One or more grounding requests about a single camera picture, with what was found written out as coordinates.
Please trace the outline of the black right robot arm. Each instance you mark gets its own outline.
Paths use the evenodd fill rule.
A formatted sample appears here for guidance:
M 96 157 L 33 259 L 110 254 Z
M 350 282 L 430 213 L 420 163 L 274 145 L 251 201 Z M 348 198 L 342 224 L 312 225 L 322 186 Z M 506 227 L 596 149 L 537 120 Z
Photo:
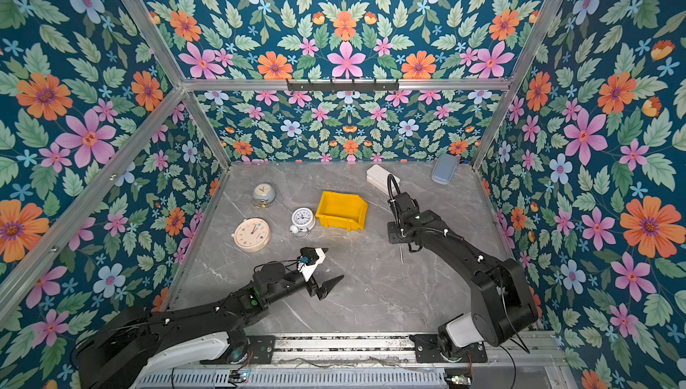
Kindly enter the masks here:
M 456 360 L 475 344 L 501 346 L 539 320 L 525 271 L 515 260 L 479 250 L 437 213 L 420 210 L 407 193 L 391 194 L 389 207 L 390 243 L 406 244 L 412 253 L 434 253 L 470 287 L 469 310 L 439 327 L 437 346 L 444 358 Z

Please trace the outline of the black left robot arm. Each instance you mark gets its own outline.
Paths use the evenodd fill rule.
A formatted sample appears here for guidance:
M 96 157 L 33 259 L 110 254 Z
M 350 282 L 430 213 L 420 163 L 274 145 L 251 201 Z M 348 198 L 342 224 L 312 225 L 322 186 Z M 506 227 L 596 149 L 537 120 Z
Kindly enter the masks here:
M 304 247 L 295 260 L 259 265 L 248 284 L 211 303 L 168 311 L 128 308 L 77 345 L 81 387 L 132 388 L 144 376 L 193 362 L 248 362 L 254 350 L 246 330 L 267 317 L 272 304 L 302 290 L 323 300 L 343 280 L 316 281 L 326 253 Z

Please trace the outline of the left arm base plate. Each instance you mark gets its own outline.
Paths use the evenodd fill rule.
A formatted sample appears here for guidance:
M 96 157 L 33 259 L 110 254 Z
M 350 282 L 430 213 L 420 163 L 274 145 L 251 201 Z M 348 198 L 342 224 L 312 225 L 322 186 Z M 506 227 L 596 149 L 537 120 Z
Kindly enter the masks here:
M 202 360 L 202 365 L 270 364 L 275 350 L 273 335 L 239 335 L 230 339 L 227 350 L 215 360 Z

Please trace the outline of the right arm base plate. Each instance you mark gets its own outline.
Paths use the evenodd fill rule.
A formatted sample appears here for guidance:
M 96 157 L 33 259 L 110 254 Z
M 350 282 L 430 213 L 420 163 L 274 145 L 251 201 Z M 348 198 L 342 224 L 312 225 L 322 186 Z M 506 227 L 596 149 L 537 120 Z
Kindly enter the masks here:
M 488 361 L 483 344 L 457 347 L 446 335 L 414 334 L 409 340 L 414 344 L 414 354 L 419 363 L 482 364 Z

